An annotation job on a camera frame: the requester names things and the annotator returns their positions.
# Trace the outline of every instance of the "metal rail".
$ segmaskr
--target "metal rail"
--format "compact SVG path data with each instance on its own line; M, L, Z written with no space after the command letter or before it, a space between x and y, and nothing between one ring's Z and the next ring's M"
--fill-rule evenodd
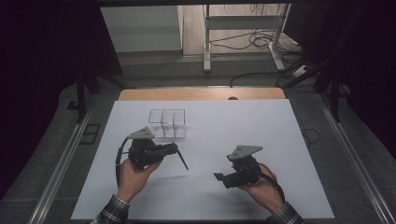
M390 212L387 202L385 201L384 197L382 196L375 182L370 177L369 173L367 172L366 168L361 162L361 159L359 155L356 153L356 150L353 147L352 143L350 142L349 138L347 137L347 134L344 131L342 124L334 119L331 111L328 109L329 104L326 100L326 96L324 95L324 93L320 93L317 94L317 97L322 105L327 120L330 122L330 125L332 126L335 135L340 141L340 144L344 152L346 153L346 157L349 159L349 162L352 165L352 168L354 169L356 176L358 177L359 181L361 182L361 185L366 191L366 194L370 202L372 203L374 210L378 214L382 223L395 224L396 223L395 218Z
M28 223L43 223L46 219L47 213L50 210L52 202L55 198L56 193L58 192L59 187L64 179L64 174L67 171L67 168L70 164L70 161L73 158L73 155L78 146L78 142L82 133L84 132L85 126L90 119L92 109L94 104L96 103L96 95L92 95L90 101L88 102L88 110L82 121L76 126L76 129L73 131L72 137L64 149L64 153L59 159L58 163L55 166L55 169L52 172L52 175L47 183L47 186L44 188L43 193L40 196L40 199L35 206L35 210L30 217Z

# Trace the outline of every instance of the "dark background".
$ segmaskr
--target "dark background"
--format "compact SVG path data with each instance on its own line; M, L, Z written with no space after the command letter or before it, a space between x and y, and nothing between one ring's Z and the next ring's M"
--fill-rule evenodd
M121 71L92 2L1 1L0 8L2 198L47 130L61 90L78 74L96 76L93 68Z
M338 57L338 75L349 105L396 159L396 1L291 5L284 32L322 62L358 4L365 9Z

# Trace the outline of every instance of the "wall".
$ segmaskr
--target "wall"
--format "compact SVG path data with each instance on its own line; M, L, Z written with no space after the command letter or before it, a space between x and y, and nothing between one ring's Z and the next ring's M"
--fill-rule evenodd
M176 6L101 10L116 52L181 49Z

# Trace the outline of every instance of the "gray triangular marker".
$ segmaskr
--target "gray triangular marker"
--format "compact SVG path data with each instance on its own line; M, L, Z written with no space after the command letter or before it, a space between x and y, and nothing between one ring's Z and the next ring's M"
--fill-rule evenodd
M239 160L260 150L262 150L262 147L237 146L233 153L227 157L230 161Z
M128 135L129 139L150 139L154 138L154 134L151 132L149 127L145 127L140 129L137 132L131 133Z

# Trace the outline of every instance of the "person's left hand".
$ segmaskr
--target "person's left hand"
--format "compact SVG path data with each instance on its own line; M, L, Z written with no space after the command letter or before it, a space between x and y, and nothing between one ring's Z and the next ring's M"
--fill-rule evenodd
M120 166L120 184L117 196L129 203L146 186L149 176L160 164L159 161L139 170L129 159L125 160Z

